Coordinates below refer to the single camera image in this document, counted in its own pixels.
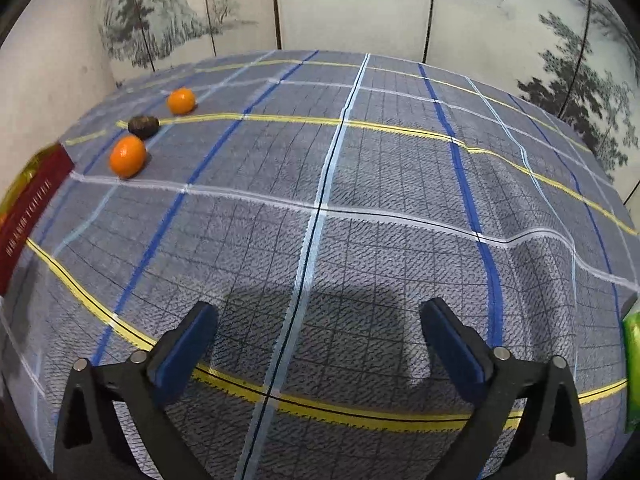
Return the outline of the green snack packet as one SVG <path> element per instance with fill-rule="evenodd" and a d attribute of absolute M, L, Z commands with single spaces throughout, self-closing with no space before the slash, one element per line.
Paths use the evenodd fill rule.
<path fill-rule="evenodd" d="M 634 431 L 640 418 L 640 312 L 634 306 L 623 319 L 627 362 L 626 431 Z"/>

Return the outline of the yellow red tin tray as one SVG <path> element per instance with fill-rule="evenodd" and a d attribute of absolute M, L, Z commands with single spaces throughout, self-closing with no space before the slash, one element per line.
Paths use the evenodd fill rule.
<path fill-rule="evenodd" d="M 61 143 L 37 152 L 14 179 L 1 201 L 0 289 L 4 296 L 27 237 L 74 163 Z"/>

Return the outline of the dark passion fruit far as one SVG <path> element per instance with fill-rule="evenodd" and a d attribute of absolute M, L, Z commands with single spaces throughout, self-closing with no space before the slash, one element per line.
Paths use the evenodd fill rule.
<path fill-rule="evenodd" d="M 128 120 L 127 129 L 131 134 L 144 141 L 158 133 L 160 121 L 154 116 L 138 115 Z"/>

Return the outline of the blue plaid tablecloth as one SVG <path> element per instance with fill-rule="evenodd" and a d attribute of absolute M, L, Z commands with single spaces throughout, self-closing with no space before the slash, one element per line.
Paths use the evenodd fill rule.
<path fill-rule="evenodd" d="M 138 115 L 160 130 L 121 179 Z M 1 305 L 4 383 L 46 463 L 73 362 L 149 349 L 200 300 L 218 332 L 168 413 L 216 479 L 424 478 L 471 413 L 422 336 L 433 297 L 490 346 L 566 359 L 590 478 L 623 451 L 639 230 L 550 113 L 419 63 L 271 51 L 130 81 L 61 143 L 74 169 Z"/>

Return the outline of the small far orange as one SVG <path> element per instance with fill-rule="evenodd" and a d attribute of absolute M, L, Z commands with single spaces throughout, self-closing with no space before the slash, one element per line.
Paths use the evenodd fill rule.
<path fill-rule="evenodd" d="M 175 116 L 189 114 L 196 107 L 195 93 L 189 88 L 178 88 L 169 93 L 166 105 L 171 114 Z"/>

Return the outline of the painted folding screen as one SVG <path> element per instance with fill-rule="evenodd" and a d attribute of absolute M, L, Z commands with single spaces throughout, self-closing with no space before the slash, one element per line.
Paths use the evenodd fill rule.
<path fill-rule="evenodd" d="M 273 48 L 386 54 L 511 91 L 639 184 L 639 47 L 608 0 L 94 0 L 117 81 Z"/>

